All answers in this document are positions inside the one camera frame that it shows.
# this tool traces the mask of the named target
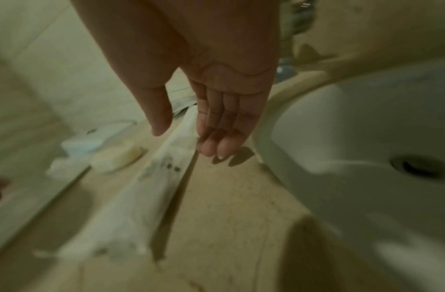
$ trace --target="human hand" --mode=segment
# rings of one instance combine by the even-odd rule
[[[72,0],[154,135],[172,122],[180,67],[198,102],[198,150],[233,154],[256,126],[278,63],[276,0]]]

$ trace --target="small white package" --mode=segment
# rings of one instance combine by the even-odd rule
[[[83,261],[103,254],[123,260],[146,253],[195,155],[196,117],[197,107],[192,106],[145,168],[74,238],[54,253],[35,255]]]

